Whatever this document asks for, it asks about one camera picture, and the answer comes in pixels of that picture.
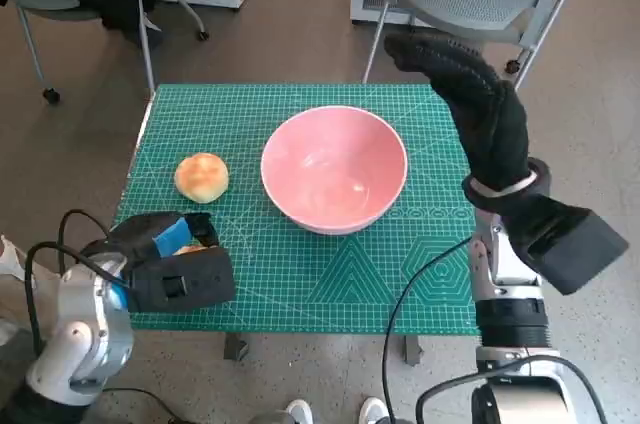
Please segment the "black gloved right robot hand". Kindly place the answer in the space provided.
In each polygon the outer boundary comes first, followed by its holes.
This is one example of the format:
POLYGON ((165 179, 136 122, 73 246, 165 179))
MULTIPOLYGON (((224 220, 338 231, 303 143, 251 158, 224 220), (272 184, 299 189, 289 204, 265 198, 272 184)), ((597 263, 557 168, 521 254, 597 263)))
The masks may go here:
POLYGON ((390 34, 384 50, 398 70, 426 76, 447 103, 476 181, 500 192, 529 177, 525 109, 512 83, 480 52, 453 38, 426 34, 390 34))

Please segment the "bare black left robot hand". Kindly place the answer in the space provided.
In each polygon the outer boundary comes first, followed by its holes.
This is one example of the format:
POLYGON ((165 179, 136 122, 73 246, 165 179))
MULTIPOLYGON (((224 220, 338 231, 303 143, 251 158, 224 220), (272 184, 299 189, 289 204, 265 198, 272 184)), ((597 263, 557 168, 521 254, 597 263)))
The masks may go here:
POLYGON ((109 235, 109 241, 124 250, 133 264, 172 256, 194 240, 205 248, 219 245, 210 213, 138 214, 116 225, 109 235))

